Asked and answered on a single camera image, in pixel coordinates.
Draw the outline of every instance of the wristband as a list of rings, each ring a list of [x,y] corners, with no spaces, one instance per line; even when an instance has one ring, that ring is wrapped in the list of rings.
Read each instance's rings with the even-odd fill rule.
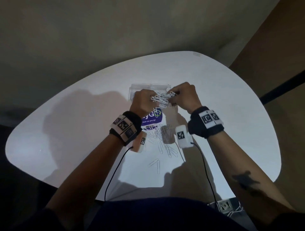
[[[188,131],[190,134],[204,137],[215,135],[224,130],[223,122],[213,110],[203,106],[191,114],[191,120],[188,122]]]
[[[109,134],[113,134],[124,142],[124,146],[133,141],[142,131],[142,119],[131,111],[126,111],[110,125]]]

